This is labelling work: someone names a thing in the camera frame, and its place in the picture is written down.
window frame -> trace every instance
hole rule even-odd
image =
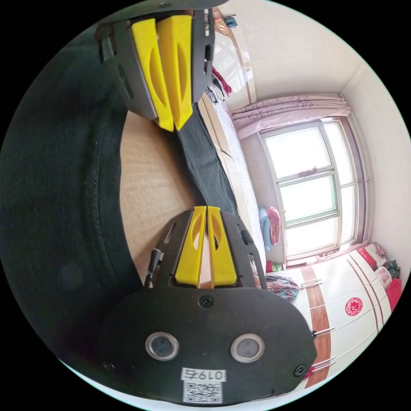
[[[335,161],[334,157],[334,152],[331,147],[331,143],[328,139],[327,132],[324,127],[324,123],[327,122],[337,122],[340,131],[343,135],[345,146],[348,150],[348,155],[349,159],[351,162],[351,167],[353,170],[353,182],[340,185],[340,179],[338,176],[338,169],[337,169],[337,164]],[[275,168],[273,161],[271,159],[270,151],[267,146],[266,139],[270,137],[274,137],[279,134],[284,134],[290,131],[296,131],[296,130],[301,130],[304,128],[310,128],[310,127],[316,127],[318,126],[320,128],[322,137],[324,139],[324,143],[326,145],[328,155],[330,158],[331,165],[322,167],[320,168],[317,173],[313,176],[306,177],[301,180],[298,179],[298,175],[295,174],[293,176],[286,176],[282,177],[280,179],[277,178]],[[364,238],[364,229],[365,229],[365,223],[366,223],[366,187],[365,187],[365,181],[364,181],[364,170],[363,170],[363,165],[361,162],[361,156],[360,156],[360,150],[358,148],[357,141],[354,137],[353,131],[351,129],[351,126],[348,122],[348,119],[346,117],[338,117],[338,116],[330,116],[330,117],[325,117],[322,119],[316,119],[316,120],[311,120],[308,122],[302,122],[297,125],[291,125],[291,126],[286,126],[286,127],[275,127],[272,129],[266,129],[262,132],[259,132],[259,138],[262,143],[264,153],[266,156],[266,160],[270,169],[271,177],[273,179],[274,183],[274,190],[275,194],[278,200],[278,205],[280,208],[280,217],[281,217],[281,229],[282,229],[282,235],[284,236],[284,239],[286,239],[286,229],[292,228],[292,227],[297,227],[297,226],[302,226],[305,224],[310,224],[313,222],[312,219],[307,220],[302,223],[296,223],[290,225],[289,222],[288,224],[285,221],[285,213],[284,213],[284,208],[283,208],[283,200],[281,197],[280,193],[280,188],[287,186],[289,184],[296,184],[298,182],[302,181],[308,181],[309,179],[316,179],[323,177],[325,175],[330,175],[334,174],[334,184],[335,184],[335,189],[336,189],[336,195],[337,195],[337,213],[334,214],[329,214],[321,217],[320,219],[315,219],[316,222],[320,222],[323,220],[326,220],[328,218],[338,218],[338,224],[336,224],[336,232],[334,234],[335,242],[332,246],[318,249],[318,250],[313,250],[308,253],[303,253],[300,255],[295,255],[295,256],[290,256],[287,257],[287,245],[286,241],[283,241],[283,248],[284,248],[284,259],[286,261],[292,261],[292,260],[297,260],[297,259],[304,259],[308,257],[312,257],[318,253],[321,252],[328,252],[328,251],[334,251],[334,250],[341,250],[344,248],[348,248],[354,244],[360,244],[363,242]],[[342,207],[342,196],[341,196],[341,189],[348,187],[348,186],[357,186],[357,190],[354,190],[354,200],[356,202],[356,214],[355,214],[355,219],[354,219],[354,238],[350,239],[345,242],[341,242],[341,235],[342,235],[342,215],[341,215],[341,207]]]

qr code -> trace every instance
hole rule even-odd
[[[222,383],[196,383],[184,381],[184,402],[191,404],[222,404]]]

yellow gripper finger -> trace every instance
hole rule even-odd
[[[191,21],[176,15],[157,24],[160,56],[164,67],[171,112],[180,130],[193,113],[191,106]]]
[[[185,237],[183,249],[176,270],[176,281],[199,287],[204,234],[206,231],[207,207],[194,207],[191,222]]]
[[[208,238],[210,243],[211,286],[232,286],[237,281],[230,246],[218,207],[208,207]]]
[[[173,113],[161,65],[155,19],[134,23],[131,26],[131,32],[144,79],[157,112],[158,125],[165,130],[173,131]]]

plaid bag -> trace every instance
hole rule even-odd
[[[276,293],[287,301],[293,301],[300,291],[300,286],[291,278],[280,277],[278,275],[265,276],[267,290]]]

bedsheet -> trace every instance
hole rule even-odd
[[[216,104],[214,110],[217,113],[221,127],[223,128],[226,140],[230,147],[230,155],[234,160],[236,170],[240,176],[241,186],[244,192],[244,198],[246,201],[246,211],[241,209],[239,205],[240,218],[243,219],[247,230],[251,234],[254,243],[258,249],[261,264],[265,272],[266,257],[264,249],[264,241],[260,229],[259,221],[259,208],[257,205],[256,196],[254,193],[253,185],[251,183],[250,175],[247,168],[247,163],[241,149],[240,140],[237,137],[231,115],[225,104]]]

